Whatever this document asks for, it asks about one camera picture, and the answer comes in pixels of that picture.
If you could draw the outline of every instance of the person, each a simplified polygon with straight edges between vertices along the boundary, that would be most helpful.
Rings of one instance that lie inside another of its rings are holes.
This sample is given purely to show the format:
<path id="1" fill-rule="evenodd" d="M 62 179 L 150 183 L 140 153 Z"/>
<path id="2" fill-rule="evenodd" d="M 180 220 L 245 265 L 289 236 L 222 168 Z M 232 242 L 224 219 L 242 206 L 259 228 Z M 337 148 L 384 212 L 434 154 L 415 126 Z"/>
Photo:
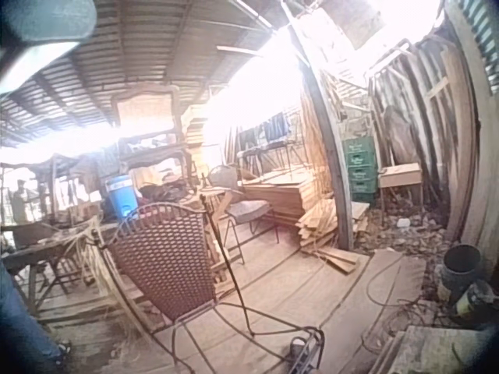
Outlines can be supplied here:
<path id="1" fill-rule="evenodd" d="M 26 189 L 24 188 L 24 181 L 17 181 L 17 191 L 12 195 L 12 215 L 17 224 L 29 223 L 26 215 Z"/>
<path id="2" fill-rule="evenodd" d="M 69 351 L 30 316 L 0 260 L 0 362 L 11 364 L 16 369 L 11 372 L 60 372 Z"/>

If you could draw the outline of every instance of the jeans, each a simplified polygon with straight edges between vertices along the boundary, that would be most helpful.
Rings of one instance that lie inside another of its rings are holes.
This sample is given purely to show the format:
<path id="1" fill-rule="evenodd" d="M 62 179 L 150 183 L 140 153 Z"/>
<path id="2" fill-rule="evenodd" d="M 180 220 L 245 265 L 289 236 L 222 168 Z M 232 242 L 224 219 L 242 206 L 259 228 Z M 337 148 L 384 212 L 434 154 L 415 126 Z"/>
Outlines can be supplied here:
<path id="1" fill-rule="evenodd" d="M 0 335 L 13 359 L 33 372 L 44 372 L 60 356 L 58 345 L 30 316 L 0 260 Z"/>

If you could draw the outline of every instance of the wooden floor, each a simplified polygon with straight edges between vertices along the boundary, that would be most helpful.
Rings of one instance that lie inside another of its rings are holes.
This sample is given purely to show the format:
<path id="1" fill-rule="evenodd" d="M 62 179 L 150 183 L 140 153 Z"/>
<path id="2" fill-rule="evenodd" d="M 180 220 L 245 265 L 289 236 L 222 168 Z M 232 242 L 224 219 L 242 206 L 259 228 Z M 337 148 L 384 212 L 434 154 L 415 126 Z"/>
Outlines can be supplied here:
<path id="1" fill-rule="evenodd" d="M 249 236 L 249 229 L 238 227 L 238 233 L 239 239 L 244 240 Z M 376 358 L 375 355 L 362 355 L 361 336 L 373 329 L 384 309 L 368 299 L 366 287 L 371 284 L 372 296 L 380 302 L 386 302 L 391 297 L 394 284 L 405 279 L 405 275 L 401 274 L 405 259 L 399 253 L 382 250 L 372 258 L 361 256 L 360 266 L 345 276 L 317 257 L 300 252 L 296 230 L 280 228 L 279 235 L 279 244 L 275 241 L 274 231 L 269 231 L 242 247 L 246 265 L 237 263 L 234 271 L 246 304 L 292 323 L 320 326 L 326 333 L 321 366 L 323 373 L 360 372 L 358 368 L 362 362 L 356 363 L 356 359 L 370 361 Z M 391 263 L 392 266 L 372 280 L 376 273 Z M 76 306 L 71 307 L 75 309 L 81 307 L 78 305 L 79 300 L 96 298 L 95 290 L 82 285 L 73 287 L 74 292 L 68 298 L 60 295 L 45 302 L 42 318 L 64 315 L 67 312 L 64 305 L 67 306 L 69 302 L 76 302 Z M 237 297 L 230 295 L 225 301 L 237 302 Z M 221 305 L 219 311 L 244 330 L 240 309 Z M 250 315 L 250 319 L 255 331 L 285 328 L 257 315 Z M 119 318 L 113 315 L 70 321 L 62 319 L 48 323 L 48 326 L 57 337 L 70 339 L 73 343 L 74 350 L 69 363 L 71 373 L 175 372 L 171 358 L 156 345 L 145 341 L 135 344 L 127 342 Z M 287 372 L 285 364 L 235 333 L 214 312 L 205 313 L 190 322 L 188 327 L 220 373 Z M 172 331 L 166 330 L 157 337 L 167 347 L 171 347 L 171 335 Z M 210 372 L 186 331 L 180 327 L 176 335 L 179 357 L 187 360 L 196 372 Z M 295 335 L 258 337 L 257 341 L 286 355 L 289 342 Z"/>

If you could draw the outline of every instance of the chair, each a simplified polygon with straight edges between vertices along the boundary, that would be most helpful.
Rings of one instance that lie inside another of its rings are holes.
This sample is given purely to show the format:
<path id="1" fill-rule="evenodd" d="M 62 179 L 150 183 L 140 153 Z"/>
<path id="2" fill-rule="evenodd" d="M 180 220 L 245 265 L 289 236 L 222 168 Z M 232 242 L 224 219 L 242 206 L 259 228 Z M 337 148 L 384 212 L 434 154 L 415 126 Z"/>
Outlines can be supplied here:
<path id="1" fill-rule="evenodd" d="M 206 201 L 204 199 L 203 204 L 206 208 Z M 215 295 L 214 281 L 207 258 L 207 240 L 204 234 L 204 229 L 208 221 L 214 230 L 218 244 L 221 246 L 221 253 L 231 279 L 234 282 L 240 305 L 222 302 Z M 94 238 L 96 245 L 99 246 L 98 237 L 94 235 Z M 269 354 L 287 361 L 289 361 L 288 358 L 284 358 L 266 348 L 261 343 L 255 341 L 254 337 L 276 333 L 306 333 L 306 343 L 299 358 L 303 360 L 305 356 L 314 358 L 318 355 L 317 366 L 320 364 L 324 349 L 324 333 L 321 330 L 315 327 L 297 326 L 245 305 L 239 285 L 232 271 L 231 263 L 228 260 L 225 250 L 223 250 L 220 232 L 215 227 L 212 217 L 205 210 L 192 210 L 171 203 L 153 203 L 142 206 L 135 212 L 132 212 L 119 225 L 114 238 L 108 244 L 108 249 L 122 271 L 131 278 L 135 285 L 160 312 L 172 321 L 166 326 L 166 328 L 173 329 L 172 348 L 168 349 L 155 337 L 157 331 L 152 331 L 148 328 L 145 321 L 141 320 L 138 314 L 134 313 L 136 318 L 142 321 L 141 325 L 149 333 L 152 340 L 173 357 L 175 367 L 178 368 L 179 364 L 182 364 L 189 372 L 194 372 L 192 367 L 175 354 L 175 334 L 176 330 L 182 326 L 209 369 L 212 372 L 216 372 L 187 326 L 189 321 L 209 310 L 213 310 L 235 332 L 243 335 L 256 346 L 264 349 Z M 109 268 L 110 264 L 107 261 L 107 256 L 104 256 L 102 251 L 100 252 L 106 266 Z M 119 287 L 112 273 L 111 278 L 115 281 L 115 285 L 120 290 L 120 293 L 124 295 L 123 290 Z M 233 326 L 217 310 L 219 305 L 241 309 L 244 314 L 248 333 L 242 332 Z M 287 330 L 256 333 L 250 325 L 248 311 L 282 323 L 287 326 Z M 301 372 L 296 370 L 297 365 L 299 363 L 294 365 L 294 373 Z"/>
<path id="2" fill-rule="evenodd" d="M 256 237 L 255 233 L 258 229 L 258 223 L 264 215 L 271 213 L 275 218 L 274 210 L 266 200 L 244 199 L 244 195 L 239 191 L 238 172 L 237 169 L 233 166 L 219 165 L 216 168 L 211 169 L 207 179 L 213 187 L 221 187 L 233 193 L 231 204 L 225 210 L 228 215 L 228 219 L 223 244 L 225 246 L 227 242 L 228 230 L 232 226 L 236 246 L 242 254 L 241 244 L 239 242 L 235 227 L 240 224 L 249 224 L 249 229 L 251 231 L 251 234 L 253 235 L 253 237 L 246 241 L 249 242 Z M 257 224 L 255 224 L 254 228 L 252 225 L 253 221 L 257 221 Z M 277 242 L 279 243 L 278 226 L 276 224 L 274 225 L 274 229 L 275 237 L 277 239 Z"/>
<path id="3" fill-rule="evenodd" d="M 182 131 L 179 88 L 139 83 L 114 95 L 111 105 L 118 127 L 130 132 L 147 126 L 151 130 L 146 134 L 124 136 L 119 140 L 119 157 L 125 169 L 122 171 L 145 168 L 168 158 L 176 158 L 182 165 L 182 176 L 186 176 L 189 185 L 196 190 L 192 179 L 193 160 Z M 146 139 L 154 147 L 134 150 L 137 144 Z"/>

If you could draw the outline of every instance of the rattan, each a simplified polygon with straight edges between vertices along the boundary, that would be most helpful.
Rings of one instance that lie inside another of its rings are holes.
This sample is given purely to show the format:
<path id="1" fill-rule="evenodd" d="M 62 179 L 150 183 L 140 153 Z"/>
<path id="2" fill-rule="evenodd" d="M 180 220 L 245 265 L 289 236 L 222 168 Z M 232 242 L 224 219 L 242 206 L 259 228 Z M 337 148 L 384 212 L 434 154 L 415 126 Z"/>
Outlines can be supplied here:
<path id="1" fill-rule="evenodd" d="M 173 204 L 139 208 L 109 249 L 133 283 L 171 321 L 215 301 L 203 212 Z"/>

